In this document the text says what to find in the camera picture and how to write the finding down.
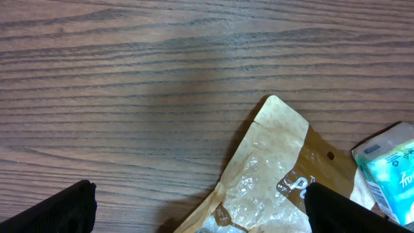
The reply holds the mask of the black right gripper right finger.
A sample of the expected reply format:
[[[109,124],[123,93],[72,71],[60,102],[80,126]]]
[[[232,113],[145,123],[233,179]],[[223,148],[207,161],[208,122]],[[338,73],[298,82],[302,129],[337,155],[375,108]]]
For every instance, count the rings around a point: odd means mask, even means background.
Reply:
[[[307,187],[305,211],[312,233],[410,233],[320,183]]]

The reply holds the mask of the small teal gum pack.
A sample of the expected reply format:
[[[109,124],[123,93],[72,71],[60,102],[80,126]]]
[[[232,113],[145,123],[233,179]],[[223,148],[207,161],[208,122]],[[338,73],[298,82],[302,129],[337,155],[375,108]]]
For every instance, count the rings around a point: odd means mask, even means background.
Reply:
[[[379,208],[402,226],[413,222],[413,124],[398,123],[351,153]]]

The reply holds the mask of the beige snack pouch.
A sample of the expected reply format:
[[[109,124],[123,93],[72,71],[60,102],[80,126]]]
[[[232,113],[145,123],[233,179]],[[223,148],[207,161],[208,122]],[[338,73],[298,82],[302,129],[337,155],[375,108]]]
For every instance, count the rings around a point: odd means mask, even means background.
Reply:
[[[214,191],[179,232],[310,232],[305,193],[320,183],[366,209],[375,199],[355,161],[269,96]]]

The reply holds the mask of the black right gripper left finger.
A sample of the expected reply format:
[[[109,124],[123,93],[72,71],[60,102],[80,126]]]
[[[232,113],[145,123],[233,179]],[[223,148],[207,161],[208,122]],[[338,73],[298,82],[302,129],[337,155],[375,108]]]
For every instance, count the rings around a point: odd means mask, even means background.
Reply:
[[[81,180],[1,222],[1,233],[91,233],[96,219],[96,185]]]

